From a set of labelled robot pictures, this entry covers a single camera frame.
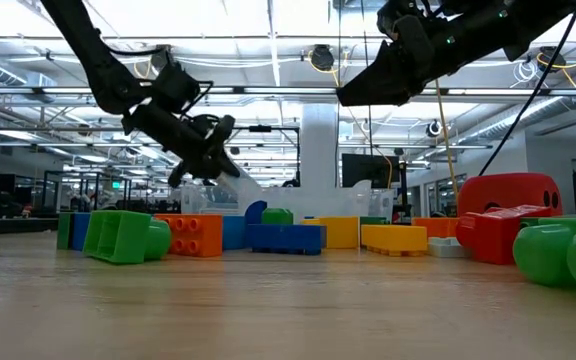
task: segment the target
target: table surface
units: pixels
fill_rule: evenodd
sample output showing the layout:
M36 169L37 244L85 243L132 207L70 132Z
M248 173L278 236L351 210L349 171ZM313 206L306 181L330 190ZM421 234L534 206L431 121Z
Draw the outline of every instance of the table surface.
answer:
M576 360L576 290L460 259L226 253L112 266L0 236L0 359Z

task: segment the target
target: orange block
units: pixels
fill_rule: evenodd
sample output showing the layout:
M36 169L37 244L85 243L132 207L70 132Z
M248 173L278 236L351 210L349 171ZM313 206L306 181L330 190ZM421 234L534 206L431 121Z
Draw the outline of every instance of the orange block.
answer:
M456 237L456 229L459 218L413 218L413 226L423 226L428 232L428 237Z
M155 214L172 232L171 254L209 257L222 252L223 217L221 215Z

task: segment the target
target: lego stud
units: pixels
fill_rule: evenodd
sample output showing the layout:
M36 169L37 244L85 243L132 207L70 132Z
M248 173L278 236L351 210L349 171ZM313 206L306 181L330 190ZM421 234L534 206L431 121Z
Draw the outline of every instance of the lego stud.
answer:
M199 252L199 243L196 241L191 241L188 243L188 252L190 252L192 255L197 254Z
M199 223L199 220L191 219L190 220L190 231L198 231L199 228L201 228L201 224Z
M186 227L186 222L184 221L184 219L177 219L175 221L175 229L177 231L183 231L185 230Z
M172 246L173 246L173 252L175 254L181 254L184 251L186 244L183 242L183 240L176 240Z

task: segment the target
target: yellow block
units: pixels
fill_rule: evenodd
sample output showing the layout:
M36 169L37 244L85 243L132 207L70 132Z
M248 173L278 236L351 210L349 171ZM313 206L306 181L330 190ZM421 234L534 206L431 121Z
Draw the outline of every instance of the yellow block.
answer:
M301 225L321 225L321 221L319 219L303 219Z
M356 249L359 246L359 217L322 217L326 226L327 249Z
M392 256L423 255L428 250L423 226L363 225L361 239L368 250Z

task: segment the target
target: white column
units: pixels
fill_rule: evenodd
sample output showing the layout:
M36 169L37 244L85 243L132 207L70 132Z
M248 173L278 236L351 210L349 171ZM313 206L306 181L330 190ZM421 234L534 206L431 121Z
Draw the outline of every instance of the white column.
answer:
M301 124L301 187L334 188L337 174L337 105L306 104Z

